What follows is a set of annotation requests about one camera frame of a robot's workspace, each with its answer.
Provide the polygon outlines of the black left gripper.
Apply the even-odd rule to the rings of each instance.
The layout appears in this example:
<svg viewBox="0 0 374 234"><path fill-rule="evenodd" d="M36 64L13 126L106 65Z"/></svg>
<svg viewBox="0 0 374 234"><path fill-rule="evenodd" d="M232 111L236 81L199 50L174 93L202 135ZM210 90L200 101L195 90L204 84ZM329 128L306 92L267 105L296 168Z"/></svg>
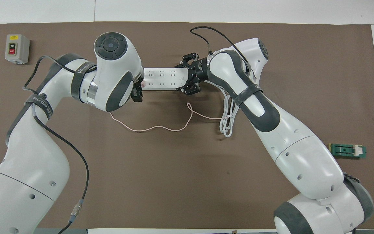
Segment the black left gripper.
<svg viewBox="0 0 374 234"><path fill-rule="evenodd" d="M143 101L141 83L133 86L133 89L132 89L132 92L131 92L131 98L134 102L142 102Z"/></svg>

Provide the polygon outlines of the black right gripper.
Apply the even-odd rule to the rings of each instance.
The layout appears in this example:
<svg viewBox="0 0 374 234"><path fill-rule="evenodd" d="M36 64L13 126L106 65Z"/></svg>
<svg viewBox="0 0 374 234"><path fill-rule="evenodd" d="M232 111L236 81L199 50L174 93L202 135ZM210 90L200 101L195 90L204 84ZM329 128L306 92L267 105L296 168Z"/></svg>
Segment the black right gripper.
<svg viewBox="0 0 374 234"><path fill-rule="evenodd" d="M207 59L208 57L199 59L197 53L190 53L184 55L182 61L175 68L188 68L189 69L189 82L183 86L183 92L186 95L193 95L201 91L199 82L208 80L207 74Z"/></svg>

